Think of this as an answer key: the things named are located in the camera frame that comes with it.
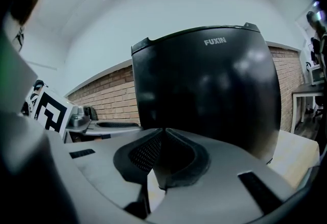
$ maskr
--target black slot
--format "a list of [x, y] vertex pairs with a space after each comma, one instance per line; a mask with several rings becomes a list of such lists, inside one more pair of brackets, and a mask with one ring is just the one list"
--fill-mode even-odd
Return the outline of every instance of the black slot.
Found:
[[73, 152], [73, 153], [69, 153], [72, 159], [76, 159], [79, 157], [83, 157], [86, 155], [90, 155], [96, 153], [94, 150], [88, 148], [87, 150], [82, 150], [82, 151], [78, 151], [78, 152]]
[[265, 215], [282, 205], [280, 199], [254, 173], [247, 172], [238, 177]]

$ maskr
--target wooden table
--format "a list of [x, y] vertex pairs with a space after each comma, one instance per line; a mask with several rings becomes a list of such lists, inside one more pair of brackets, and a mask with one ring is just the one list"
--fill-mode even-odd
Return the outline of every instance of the wooden table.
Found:
[[301, 111], [301, 122], [304, 122], [306, 112], [306, 97], [323, 96], [324, 84], [311, 85], [301, 84], [293, 92], [293, 118], [291, 133], [294, 133], [296, 125], [296, 114], [297, 114], [297, 98], [302, 98], [302, 111]]
[[310, 167], [319, 163], [319, 146], [310, 140], [280, 130], [271, 169], [297, 188]]

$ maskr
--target gray floor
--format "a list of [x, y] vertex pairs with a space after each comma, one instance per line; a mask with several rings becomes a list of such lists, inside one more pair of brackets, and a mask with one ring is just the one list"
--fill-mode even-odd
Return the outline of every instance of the gray floor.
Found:
[[316, 117], [313, 122], [314, 114], [306, 114], [304, 122], [300, 122], [296, 127], [294, 134], [314, 140], [317, 136], [322, 115]]

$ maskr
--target glossy black surface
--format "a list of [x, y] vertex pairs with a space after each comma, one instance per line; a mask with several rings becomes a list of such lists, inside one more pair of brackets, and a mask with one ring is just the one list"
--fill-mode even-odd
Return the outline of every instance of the glossy black surface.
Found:
[[[214, 38], [226, 42], [206, 45]], [[144, 129], [180, 129], [238, 145], [266, 162], [272, 158], [281, 93], [260, 32], [205, 27], [147, 42], [132, 55]]]

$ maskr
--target brick wall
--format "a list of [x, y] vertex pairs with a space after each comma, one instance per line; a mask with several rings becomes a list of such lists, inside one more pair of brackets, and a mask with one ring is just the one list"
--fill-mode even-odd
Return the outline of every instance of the brick wall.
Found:
[[[303, 83], [298, 53], [270, 47], [282, 95], [281, 129], [290, 131], [292, 90]], [[98, 118], [139, 123], [132, 66], [115, 71], [82, 87], [68, 99], [79, 105], [92, 105]]]

